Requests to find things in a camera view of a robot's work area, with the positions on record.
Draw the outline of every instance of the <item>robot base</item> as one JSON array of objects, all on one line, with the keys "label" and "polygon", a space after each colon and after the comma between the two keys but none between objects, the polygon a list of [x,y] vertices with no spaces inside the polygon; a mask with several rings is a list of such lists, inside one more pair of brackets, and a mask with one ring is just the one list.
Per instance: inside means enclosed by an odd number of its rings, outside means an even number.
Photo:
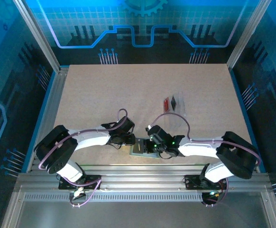
[{"label": "robot base", "polygon": [[[101,175],[86,175],[84,183],[95,181],[97,179],[101,179]],[[96,188],[96,186],[97,186],[97,183],[94,183],[89,186],[84,186],[84,189],[92,189],[93,190]],[[60,190],[75,190],[75,189],[77,189],[77,187],[69,184],[66,180],[64,180],[64,178],[61,177],[58,189],[60,189]]]}]

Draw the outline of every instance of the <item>black bracket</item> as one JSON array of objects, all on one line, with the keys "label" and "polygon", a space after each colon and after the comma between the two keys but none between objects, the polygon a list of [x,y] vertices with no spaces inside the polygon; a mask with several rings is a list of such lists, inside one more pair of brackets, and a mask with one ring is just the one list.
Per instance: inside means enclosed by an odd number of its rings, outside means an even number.
[{"label": "black bracket", "polygon": [[204,183],[200,180],[200,175],[185,175],[183,182],[186,190],[221,190],[219,183],[212,183],[209,187],[205,187]]},{"label": "black bracket", "polygon": [[[84,183],[92,182],[97,179],[101,179],[101,175],[86,175]],[[92,189],[93,190],[96,188],[96,186],[97,186],[97,183],[94,183],[94,184],[85,186],[84,189]],[[77,187],[71,185],[66,180],[64,180],[63,177],[61,177],[58,189],[60,189],[60,190],[75,190],[75,189],[77,189]]]}]

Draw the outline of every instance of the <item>glass panel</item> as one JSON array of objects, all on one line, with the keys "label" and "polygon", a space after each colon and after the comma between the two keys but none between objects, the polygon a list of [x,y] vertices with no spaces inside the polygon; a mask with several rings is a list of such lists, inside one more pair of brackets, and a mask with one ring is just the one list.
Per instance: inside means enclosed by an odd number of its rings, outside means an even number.
[{"label": "glass panel", "polygon": [[13,1],[0,0],[0,222],[45,97],[45,72],[53,70]]},{"label": "glass panel", "polygon": [[258,0],[27,2],[69,65],[226,63]]},{"label": "glass panel", "polygon": [[68,202],[24,202],[17,227],[68,228],[74,224],[76,227],[110,228],[270,227],[261,196],[242,193],[228,194],[221,205],[211,209],[200,202],[127,201],[91,202],[76,211]]},{"label": "glass panel", "polygon": [[276,0],[233,71],[265,168],[276,183]]}]

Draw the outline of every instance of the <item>gear graphic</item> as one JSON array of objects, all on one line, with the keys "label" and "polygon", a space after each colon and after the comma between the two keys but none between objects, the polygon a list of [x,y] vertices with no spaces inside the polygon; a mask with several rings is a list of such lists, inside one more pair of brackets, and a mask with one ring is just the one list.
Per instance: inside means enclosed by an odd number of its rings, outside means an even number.
[{"label": "gear graphic", "polygon": [[15,12],[13,0],[0,0],[0,20],[3,23],[8,24]]},{"label": "gear graphic", "polygon": [[167,0],[121,0],[120,4],[128,13],[134,13],[135,16],[145,15],[151,16],[163,9],[163,4],[167,4]]}]

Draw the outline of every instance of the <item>red object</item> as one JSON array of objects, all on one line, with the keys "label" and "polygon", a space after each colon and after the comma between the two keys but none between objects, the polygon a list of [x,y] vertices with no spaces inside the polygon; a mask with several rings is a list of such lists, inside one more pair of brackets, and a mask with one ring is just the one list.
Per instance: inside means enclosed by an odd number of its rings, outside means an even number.
[{"label": "red object", "polygon": [[169,99],[168,97],[165,99],[165,101],[163,102],[163,108],[164,108],[164,112],[167,113],[168,109],[168,103],[169,103]]}]

